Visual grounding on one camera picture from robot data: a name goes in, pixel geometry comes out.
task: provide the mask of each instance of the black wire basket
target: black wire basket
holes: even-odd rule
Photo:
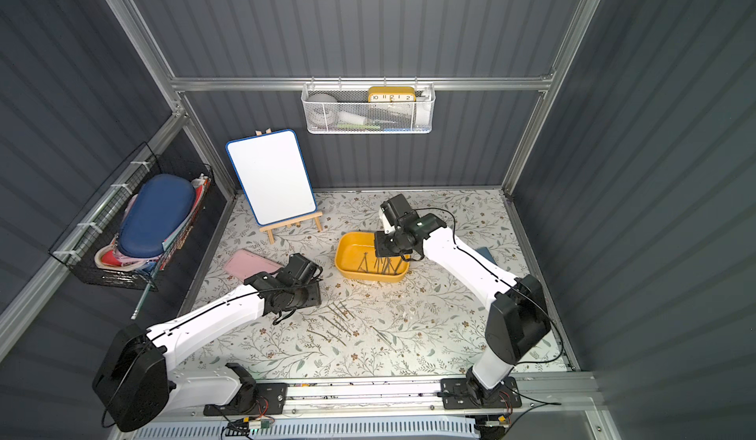
[[[142,147],[137,148],[132,153],[132,156]],[[119,169],[124,168],[126,165],[131,165],[133,168],[135,162],[127,158],[119,166]],[[167,156],[156,156],[150,151],[149,157],[145,161],[139,161],[134,172],[123,183],[110,184],[109,182],[113,179],[112,175],[103,182],[98,191],[85,204],[85,208],[91,208],[95,205],[92,202],[110,188],[114,189],[114,192],[111,192],[112,196],[103,202],[98,202],[99,205],[95,209],[94,214],[89,218],[85,218],[85,221],[80,221],[81,215],[84,213],[83,208],[78,214],[77,219],[61,233],[60,237],[51,246],[49,249],[50,255],[60,263],[66,265],[71,273],[78,277],[82,283],[137,290],[144,290],[149,284],[150,290],[157,291],[162,274],[161,270],[165,268],[165,265],[169,264],[175,251],[181,249],[184,240],[191,231],[196,214],[202,211],[203,202],[199,202],[192,222],[187,226],[184,233],[178,236],[175,242],[165,250],[160,259],[157,260],[154,268],[150,271],[114,271],[104,269],[95,265],[94,258],[97,251],[109,245],[113,241],[113,237],[118,233],[124,212],[132,196],[139,193],[142,185],[158,174],[172,174],[189,181],[199,178],[200,175],[205,175],[210,178],[210,187],[215,186],[213,170],[209,165],[201,162],[168,158]],[[211,188],[207,189],[203,195],[203,199],[210,192]],[[74,237],[71,236],[72,231],[76,232]]]

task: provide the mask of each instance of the whiteboard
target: whiteboard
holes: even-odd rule
[[[230,141],[226,151],[258,225],[274,224],[317,209],[293,130]]]

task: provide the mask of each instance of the yellow clock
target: yellow clock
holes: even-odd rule
[[[409,86],[377,85],[367,91],[367,101],[380,102],[414,102],[415,90]]]

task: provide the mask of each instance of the floral tablecloth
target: floral tablecloth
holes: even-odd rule
[[[322,265],[323,303],[272,325],[269,314],[203,346],[182,368],[207,369],[234,361],[267,379],[373,377],[464,373],[485,348],[486,311],[473,294],[439,265],[411,263],[397,284],[349,280],[334,266],[339,239],[347,232],[380,228],[380,204],[395,193],[317,193],[324,231],[312,221],[274,230],[270,245],[249,203],[240,196],[194,308],[226,294],[242,281],[223,271],[238,249],[286,264],[300,252]],[[500,194],[493,189],[406,192],[412,207],[447,208],[457,235],[473,248],[487,246],[499,266],[516,275],[527,267]],[[437,214],[446,221],[448,216]],[[549,333],[523,360],[553,358],[559,347]],[[562,360],[521,364],[515,371],[564,371]]]

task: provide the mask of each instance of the wire basket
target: wire basket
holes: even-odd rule
[[[334,86],[308,82],[302,88],[307,131],[315,134],[430,133],[433,84],[415,87],[417,101],[368,103],[370,86]]]
[[[165,156],[150,156],[143,162],[137,163],[138,167],[122,183],[103,184],[100,189],[115,188],[108,199],[102,202],[95,214],[86,218],[75,225],[70,225],[56,242],[50,248],[49,253],[59,262],[66,265],[69,270],[85,284],[94,284],[97,286],[123,287],[127,289],[143,290],[150,285],[150,290],[157,291],[159,286],[162,269],[170,262],[171,257],[177,249],[180,249],[191,231],[192,223],[196,214],[202,209],[203,203],[200,202],[193,216],[193,221],[186,227],[184,233],[176,237],[172,246],[165,250],[156,265],[150,271],[114,271],[103,269],[95,265],[95,254],[104,246],[113,241],[113,237],[119,231],[124,212],[129,200],[135,194],[139,193],[142,185],[158,174],[172,174],[186,180],[199,178],[204,174],[210,178],[210,187],[215,185],[213,180],[213,170],[209,165],[201,162],[190,162],[168,158]],[[210,192],[210,188],[205,192],[204,197]],[[80,236],[77,236],[73,242],[68,230],[78,229]]]

